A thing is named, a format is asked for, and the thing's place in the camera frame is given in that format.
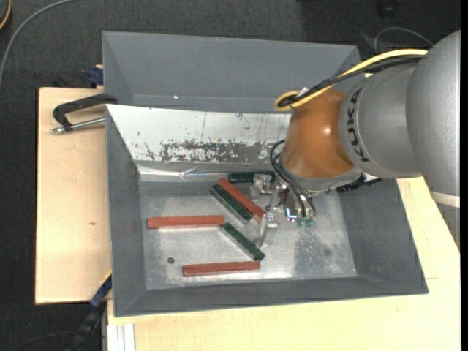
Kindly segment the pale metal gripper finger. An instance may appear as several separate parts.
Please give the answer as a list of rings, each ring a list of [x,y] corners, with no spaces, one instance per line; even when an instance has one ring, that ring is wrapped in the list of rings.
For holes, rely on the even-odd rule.
[[[271,174],[254,174],[251,185],[251,198],[258,200],[261,195],[271,195],[275,190],[275,177]]]
[[[271,246],[275,239],[278,226],[279,223],[274,214],[264,214],[260,223],[260,234],[255,241],[256,247],[262,248],[264,246]]]

